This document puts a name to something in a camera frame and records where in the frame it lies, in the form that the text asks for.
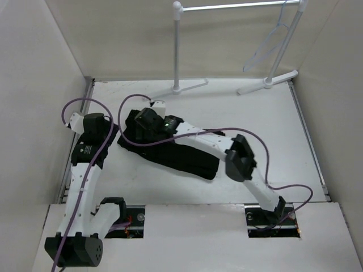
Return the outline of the black trousers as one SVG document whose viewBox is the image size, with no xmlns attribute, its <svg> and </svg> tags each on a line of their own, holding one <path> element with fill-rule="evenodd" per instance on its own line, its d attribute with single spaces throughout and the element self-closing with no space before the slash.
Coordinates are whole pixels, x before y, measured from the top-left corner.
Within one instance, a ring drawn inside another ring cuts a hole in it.
<svg viewBox="0 0 363 272">
<path fill-rule="evenodd" d="M 137 147 L 120 137 L 117 144 L 150 162 L 190 173 L 206 180 L 213 180 L 216 177 L 220 164 L 220 160 L 211 154 L 173 142 L 150 147 Z"/>
</svg>

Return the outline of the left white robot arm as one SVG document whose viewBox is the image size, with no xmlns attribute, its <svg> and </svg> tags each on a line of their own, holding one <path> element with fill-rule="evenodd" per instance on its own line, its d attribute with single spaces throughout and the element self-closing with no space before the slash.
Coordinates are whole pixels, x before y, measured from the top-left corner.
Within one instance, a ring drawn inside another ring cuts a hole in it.
<svg viewBox="0 0 363 272">
<path fill-rule="evenodd" d="M 53 260 L 52 270 L 67 267 L 97 267 L 103 255 L 103 239 L 113 225 L 127 220 L 123 198 L 105 198 L 95 207 L 96 183 L 118 131 L 111 117 L 102 113 L 73 113 L 68 128 L 80 135 L 71 154 L 71 182 L 62 221 L 45 251 Z"/>
</svg>

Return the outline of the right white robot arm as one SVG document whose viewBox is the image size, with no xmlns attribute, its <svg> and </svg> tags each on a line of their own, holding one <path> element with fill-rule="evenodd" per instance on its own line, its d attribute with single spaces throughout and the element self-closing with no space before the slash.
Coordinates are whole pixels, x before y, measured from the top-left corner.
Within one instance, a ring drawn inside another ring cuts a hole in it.
<svg viewBox="0 0 363 272">
<path fill-rule="evenodd" d="M 278 224 L 284 217 L 286 202 L 260 174 L 255 154 L 244 135 L 230 138 L 192 126 L 176 116 L 162 117 L 151 108 L 140 111 L 134 121 L 136 139 L 152 158 L 159 156 L 162 163 L 173 163 L 175 168 L 186 163 L 214 166 L 224 162 L 226 176 L 248 189 L 268 224 Z"/>
</svg>

